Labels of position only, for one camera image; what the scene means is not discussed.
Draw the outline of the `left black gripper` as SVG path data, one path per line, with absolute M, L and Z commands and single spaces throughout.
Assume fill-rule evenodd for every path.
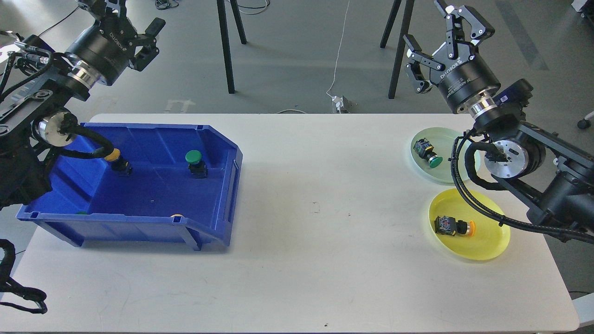
M 125 68 L 144 70 L 159 54 L 156 40 L 165 27 L 163 19 L 153 19 L 137 35 L 127 18 L 125 0 L 77 0 L 77 6 L 90 13 L 95 23 L 66 49 L 66 55 L 97 70 L 101 84 L 113 85 Z

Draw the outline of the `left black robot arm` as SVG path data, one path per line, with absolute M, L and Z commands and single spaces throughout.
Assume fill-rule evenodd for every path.
M 1 80 L 1 99 L 24 95 L 1 112 L 1 207 L 27 205 L 51 192 L 50 171 L 58 156 L 103 159 L 114 171 L 132 167 L 104 136 L 83 127 L 66 107 L 87 101 L 96 83 L 112 85 L 125 68 L 142 71 L 159 55 L 157 36 L 166 22 L 155 18 L 139 33 L 123 0 L 79 0 L 95 22 L 64 52 L 40 36 L 16 37 Z

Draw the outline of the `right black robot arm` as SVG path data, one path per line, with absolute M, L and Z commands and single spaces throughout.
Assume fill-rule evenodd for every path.
M 414 36 L 403 36 L 409 48 L 407 76 L 418 93 L 437 87 L 452 113 L 467 113 L 474 120 L 473 129 L 452 144 L 450 169 L 459 194 L 499 225 L 592 244 L 592 155 L 526 122 L 523 108 L 533 87 L 520 79 L 501 90 L 478 49 L 495 30 L 475 8 L 447 6 L 443 0 L 435 5 L 447 23 L 445 41 L 427 55 Z M 463 158 L 467 175 L 481 188 L 515 195 L 528 207 L 528 223 L 488 209 L 463 184 L 460 153 L 466 141 L 479 135 L 484 139 L 471 142 Z

